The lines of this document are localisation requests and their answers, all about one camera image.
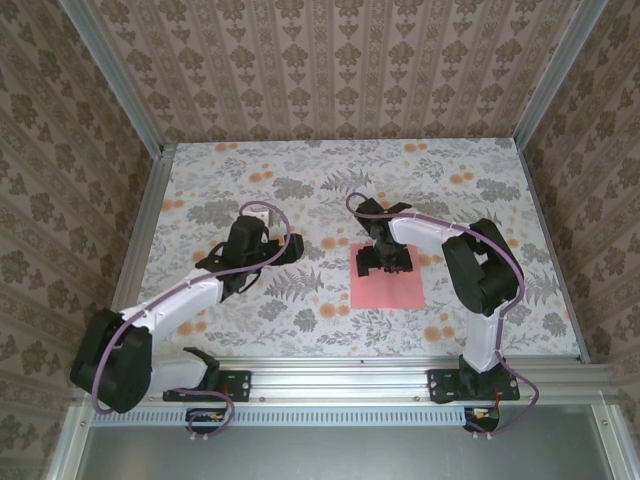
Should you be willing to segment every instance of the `table surface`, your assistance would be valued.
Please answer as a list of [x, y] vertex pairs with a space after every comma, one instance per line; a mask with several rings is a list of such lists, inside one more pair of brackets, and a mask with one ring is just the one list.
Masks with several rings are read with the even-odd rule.
[[[180, 144], [147, 262], [140, 301], [179, 281], [217, 242], [238, 208], [266, 200], [305, 240], [293, 265], [265, 268], [243, 295], [198, 313], [170, 339], [218, 356], [458, 355], [466, 309], [442, 252], [421, 252], [427, 306], [350, 307], [349, 244], [366, 233], [344, 200], [358, 190], [383, 206], [500, 228], [526, 280], [507, 316], [503, 351], [578, 355], [579, 348], [527, 180], [511, 139], [332, 140]], [[273, 222], [271, 236], [284, 225]]]

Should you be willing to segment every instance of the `purple cable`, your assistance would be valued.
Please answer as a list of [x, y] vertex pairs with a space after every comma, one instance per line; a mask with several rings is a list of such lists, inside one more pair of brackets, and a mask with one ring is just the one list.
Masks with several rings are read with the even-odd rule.
[[502, 358], [502, 355], [500, 354], [500, 347], [502, 346], [502, 330], [504, 328], [504, 317], [507, 314], [507, 312], [509, 310], [511, 310], [513, 307], [515, 307], [518, 302], [520, 302], [523, 298], [524, 298], [524, 289], [525, 289], [525, 284], [524, 284], [524, 277], [522, 276], [522, 272], [520, 271], [520, 268], [518, 267], [518, 264], [511, 258], [511, 256], [505, 252], [502, 248], [500, 248], [499, 245], [497, 245], [493, 240], [485, 237], [484, 235], [482, 235], [481, 233], [475, 232], [473, 230], [471, 230], [470, 228], [467, 228], [465, 226], [459, 225], [457, 223], [451, 223], [451, 222], [447, 222], [446, 220], [442, 220], [441, 218], [435, 218], [435, 217], [431, 217], [429, 215], [425, 215], [423, 213], [383, 213], [383, 214], [379, 214], [379, 215], [369, 215], [369, 214], [365, 214], [365, 213], [360, 213], [360, 212], [356, 212], [353, 208], [351, 208], [350, 202], [351, 199], [354, 197], [360, 197], [364, 200], [368, 200], [368, 197], [363, 195], [360, 192], [353, 192], [351, 194], [349, 194], [347, 196], [346, 199], [346, 205], [347, 205], [347, 210], [349, 211], [349, 213], [351, 213], [352, 215], [355, 215], [356, 217], [360, 217], [360, 218], [369, 218], [369, 219], [377, 219], [377, 218], [418, 218], [420, 220], [424, 220], [427, 221], [429, 223], [435, 223], [436, 225], [440, 225], [442, 227], [447, 227], [453, 230], [458, 230], [460, 232], [464, 232], [464, 233], [468, 233], [469, 235], [472, 235], [473, 237], [477, 238], [478, 240], [480, 240], [481, 242], [483, 242], [484, 244], [488, 245], [489, 247], [491, 247], [498, 255], [500, 255], [505, 262], [507, 262], [507, 264], [511, 267], [511, 269], [513, 270], [513, 273], [515, 274], [517, 280], [518, 280], [518, 294], [516, 295], [516, 297], [507, 305], [505, 305], [501, 310], [500, 313], [498, 314], [498, 330], [496, 333], [496, 346], [494, 349], [494, 353], [496, 355], [496, 357], [498, 358], [498, 360], [500, 361], [500, 364], [512, 375], [514, 375], [516, 378], [519, 378], [520, 380], [522, 380], [524, 383], [526, 383], [527, 385], [529, 385], [533, 391], [534, 391], [534, 397], [531, 400], [531, 403], [527, 406], [527, 408], [525, 408], [525, 410], [518, 416], [518, 418], [516, 420], [514, 420], [512, 423], [510, 423], [509, 425], [507, 425], [504, 428], [501, 428], [500, 430], [497, 430], [493, 433], [489, 433], [486, 430], [484, 430], [482, 427], [468, 422], [469, 425], [471, 425], [472, 427], [476, 428], [478, 431], [482, 432], [482, 433], [486, 433], [487, 436], [489, 434], [491, 435], [499, 435], [501, 433], [504, 433], [508, 430], [510, 430], [512, 427], [514, 427], [515, 425], [517, 425], [518, 423], [520, 423], [523, 419], [523, 417], [533, 408], [533, 406], [538, 402], [538, 399], [540, 398], [540, 391], [538, 390], [538, 387], [535, 386], [535, 384], [533, 382], [531, 382], [529, 379], [523, 377], [522, 375], [520, 375], [519, 373], [517, 373], [515, 370], [513, 370], [511, 367], [509, 367], [506, 362], [504, 361], [504, 359]]
[[[207, 434], [209, 435], [209, 437], [215, 437], [216, 435], [220, 435], [222, 432], [224, 432], [236, 416], [236, 406], [233, 403], [233, 400], [231, 400], [223, 393], [214, 391], [189, 390], [185, 388], [176, 388], [173, 391], [181, 395], [206, 395], [208, 397], [218, 397], [225, 401], [225, 403], [227, 404], [227, 408], [229, 409], [229, 414], [227, 415], [227, 418], [225, 418], [224, 422], [222, 422], [216, 430], [214, 430], [211, 434]], [[189, 433], [195, 434], [195, 432], [193, 431], [193, 421], [205, 414], [206, 412], [203, 410], [191, 414], [187, 423], [187, 430], [189, 431]]]
[[96, 368], [96, 375], [93, 378], [93, 384], [91, 385], [91, 405], [93, 406], [93, 409], [96, 411], [96, 413], [100, 415], [107, 415], [113, 411], [112, 409], [104, 409], [100, 406], [98, 402], [98, 389], [100, 387], [100, 381], [102, 380], [102, 374], [104, 373], [104, 368], [107, 364], [107, 360], [109, 360], [109, 356], [111, 355], [111, 352], [113, 351], [116, 343], [118, 343], [118, 340], [120, 340], [120, 337], [122, 337], [124, 332], [127, 330], [127, 328], [131, 326], [131, 324], [133, 324], [133, 322], [141, 318], [143, 315], [148, 314], [154, 308], [156, 308], [157, 306], [159, 306], [169, 298], [177, 295], [178, 293], [180, 293], [182, 290], [186, 288], [190, 288], [193, 285], [197, 285], [206, 280], [210, 280], [212, 278], [216, 278], [222, 275], [252, 272], [252, 271], [258, 270], [262, 267], [266, 267], [267, 265], [275, 262], [278, 258], [280, 258], [284, 254], [287, 247], [289, 246], [289, 240], [291, 235], [291, 225], [289, 224], [289, 219], [287, 218], [287, 216], [278, 207], [275, 207], [274, 205], [271, 205], [270, 203], [267, 203], [267, 202], [262, 202], [260, 200], [253, 200], [251, 202], [247, 202], [244, 205], [242, 205], [240, 207], [240, 215], [242, 215], [242, 212], [251, 205], [261, 205], [263, 207], [267, 207], [268, 209], [277, 213], [280, 216], [280, 218], [282, 218], [282, 221], [287, 229], [287, 233], [284, 239], [284, 245], [282, 246], [282, 248], [280, 248], [280, 250], [278, 250], [278, 252], [274, 256], [272, 256], [271, 258], [268, 258], [264, 262], [260, 262], [255, 265], [248, 265], [246, 267], [231, 268], [229, 270], [224, 270], [222, 272], [207, 273], [205, 275], [202, 275], [201, 277], [193, 279], [189, 284], [181, 283], [180, 285], [169, 290], [167, 293], [165, 293], [161, 297], [158, 297], [156, 300], [151, 302], [149, 305], [147, 305], [147, 307], [144, 310], [140, 310], [139, 312], [136, 312], [135, 314], [133, 314], [131, 318], [129, 318], [126, 322], [124, 322], [120, 326], [120, 328], [118, 328], [118, 330], [116, 330], [116, 332], [113, 334], [113, 337], [111, 337], [111, 340], [109, 340], [109, 343], [107, 343], [107, 346], [105, 347], [104, 352], [102, 353], [102, 357], [100, 357], [100, 362], [98, 362], [98, 368]]

